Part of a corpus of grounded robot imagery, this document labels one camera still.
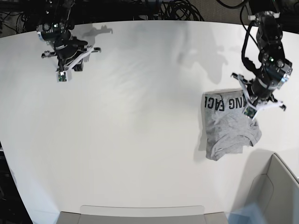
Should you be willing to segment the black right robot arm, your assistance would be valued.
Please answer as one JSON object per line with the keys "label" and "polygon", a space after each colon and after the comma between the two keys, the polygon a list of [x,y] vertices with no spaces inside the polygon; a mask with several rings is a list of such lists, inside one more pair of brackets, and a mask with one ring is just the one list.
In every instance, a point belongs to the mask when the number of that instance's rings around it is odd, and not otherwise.
{"label": "black right robot arm", "polygon": [[58,60],[58,72],[66,69],[82,71],[84,58],[101,51],[71,33],[75,27],[71,21],[71,9],[74,5],[74,0],[47,0],[45,17],[36,27],[38,37],[53,49],[44,51],[41,58],[55,56]]}

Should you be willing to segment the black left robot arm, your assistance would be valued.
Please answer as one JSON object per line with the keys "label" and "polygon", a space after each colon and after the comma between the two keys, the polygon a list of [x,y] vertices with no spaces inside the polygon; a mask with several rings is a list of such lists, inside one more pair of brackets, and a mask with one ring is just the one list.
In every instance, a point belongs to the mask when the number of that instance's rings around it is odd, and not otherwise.
{"label": "black left robot arm", "polygon": [[[275,90],[279,90],[289,80],[292,73],[292,63],[286,59],[282,44],[283,31],[277,22],[279,16],[279,13],[273,11],[261,11],[249,16],[250,24],[246,31],[241,59],[245,68],[252,72],[255,78],[246,80],[242,75],[231,75],[241,85],[246,100],[243,114],[250,119],[254,119],[259,111],[267,108],[286,109],[284,103],[273,95]],[[256,43],[260,68],[245,56],[253,26],[258,27]]]}

